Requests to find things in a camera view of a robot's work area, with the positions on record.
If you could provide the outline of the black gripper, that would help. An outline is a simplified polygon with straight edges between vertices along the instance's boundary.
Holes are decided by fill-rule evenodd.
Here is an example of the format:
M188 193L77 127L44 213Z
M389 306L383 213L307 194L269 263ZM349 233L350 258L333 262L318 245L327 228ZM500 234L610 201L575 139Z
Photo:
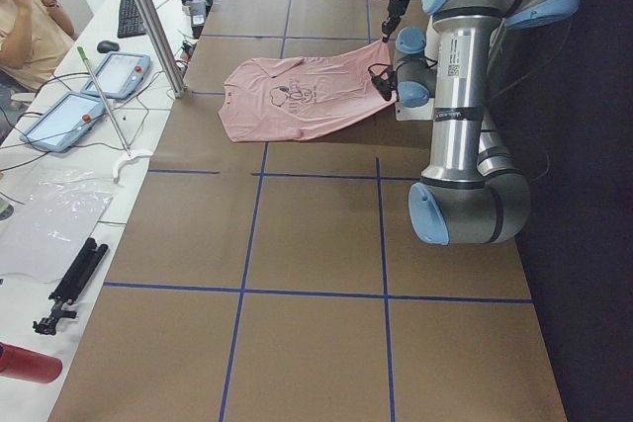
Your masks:
M397 90L396 73L390 64L374 63L368 67L374 88L384 100L391 100Z
M409 0L389 0L388 16L381 24L382 41L387 42L407 11Z

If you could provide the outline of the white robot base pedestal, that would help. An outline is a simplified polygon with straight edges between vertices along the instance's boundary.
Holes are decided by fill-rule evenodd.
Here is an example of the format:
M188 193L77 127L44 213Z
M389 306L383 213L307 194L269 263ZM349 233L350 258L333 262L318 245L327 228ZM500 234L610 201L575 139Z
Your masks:
M406 107L401 102L395 103L396 119L398 122L432 121L433 110L433 98L429 98L424 105L414 108Z

